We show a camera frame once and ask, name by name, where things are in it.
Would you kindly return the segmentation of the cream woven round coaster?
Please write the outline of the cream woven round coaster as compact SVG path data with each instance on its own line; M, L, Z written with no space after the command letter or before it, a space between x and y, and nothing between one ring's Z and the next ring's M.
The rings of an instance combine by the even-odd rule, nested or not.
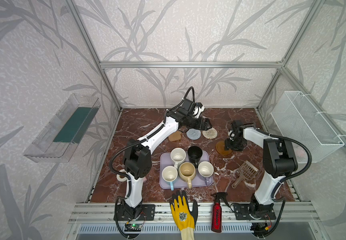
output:
M202 135L207 139L215 139L218 136L218 132L215 128L211 128L207 131L202 131Z

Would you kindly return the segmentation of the grey round coaster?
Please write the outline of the grey round coaster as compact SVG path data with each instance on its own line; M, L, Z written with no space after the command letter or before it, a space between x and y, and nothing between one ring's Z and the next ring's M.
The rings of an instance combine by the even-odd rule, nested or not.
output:
M189 129L186 132L186 136L190 139L190 140L198 140L201 137L201 131L200 130L195 130L195 129Z

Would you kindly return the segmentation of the brown wooden round coaster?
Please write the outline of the brown wooden round coaster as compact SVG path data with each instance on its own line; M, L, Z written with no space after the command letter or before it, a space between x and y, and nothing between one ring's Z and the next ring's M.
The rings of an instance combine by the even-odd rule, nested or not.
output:
M232 150L226 150L225 149L225 142L219 141L215 145L216 151L223 157L226 157L232 153Z

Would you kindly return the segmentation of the cork flower coaster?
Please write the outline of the cork flower coaster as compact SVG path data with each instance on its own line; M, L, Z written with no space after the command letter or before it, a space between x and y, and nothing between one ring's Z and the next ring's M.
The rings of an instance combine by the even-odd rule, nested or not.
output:
M168 137L170 142L180 141L181 138L182 138L182 132L180 132L180 131L176 131L173 134L169 135L169 137Z

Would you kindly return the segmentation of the black mug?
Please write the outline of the black mug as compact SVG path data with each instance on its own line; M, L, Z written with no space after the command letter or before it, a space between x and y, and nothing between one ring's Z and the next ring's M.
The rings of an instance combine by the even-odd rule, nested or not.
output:
M189 147L187 154L188 154L189 161L197 169L199 165L199 161L202 157L202 149L198 146L191 146Z

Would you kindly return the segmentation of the white speckled mug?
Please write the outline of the white speckled mug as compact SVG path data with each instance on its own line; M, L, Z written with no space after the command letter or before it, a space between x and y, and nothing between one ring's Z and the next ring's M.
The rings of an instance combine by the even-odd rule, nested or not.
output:
M175 148L172 150L170 156L173 161L173 166L178 170L179 166L185 162L186 151L182 148Z

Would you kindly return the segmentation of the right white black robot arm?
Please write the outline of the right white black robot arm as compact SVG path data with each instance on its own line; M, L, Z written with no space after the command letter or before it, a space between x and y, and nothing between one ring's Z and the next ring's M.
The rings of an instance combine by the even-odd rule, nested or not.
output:
M273 135L260 130L253 123L243 124L233 121L225 140L225 149L241 152L247 142L253 142L263 149L262 164L264 176L260 186L252 196L249 211L253 214L270 212L275 202L285 204L286 198L276 198L277 192L284 182L305 173L311 166L311 151L301 142L294 139ZM297 172L298 162L293 144L301 147L307 155L307 163Z

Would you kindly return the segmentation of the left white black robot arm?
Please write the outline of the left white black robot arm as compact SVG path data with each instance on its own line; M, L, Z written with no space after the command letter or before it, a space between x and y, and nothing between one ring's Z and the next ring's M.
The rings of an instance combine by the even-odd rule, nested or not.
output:
M130 139L126 147L110 159L111 172L127 181L126 195L121 198L127 211L135 212L141 208L144 178L151 170L152 154L166 138L181 127L200 131L212 128L210 119L201 116L203 111L202 103L183 99L175 108L166 111L154 129L137 140Z

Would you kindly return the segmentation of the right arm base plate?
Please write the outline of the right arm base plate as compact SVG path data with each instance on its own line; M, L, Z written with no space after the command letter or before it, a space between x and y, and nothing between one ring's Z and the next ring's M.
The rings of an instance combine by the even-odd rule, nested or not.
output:
M237 220L276 220L273 204L271 205L257 205L250 204L231 204L231 210Z

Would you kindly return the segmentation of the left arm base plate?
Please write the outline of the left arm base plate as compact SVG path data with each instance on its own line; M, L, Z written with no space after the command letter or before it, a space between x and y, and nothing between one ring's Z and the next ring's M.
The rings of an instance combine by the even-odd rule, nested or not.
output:
M117 205L114 219L117 221L153 221L156 213L156 205L140 204L135 208L126 203Z

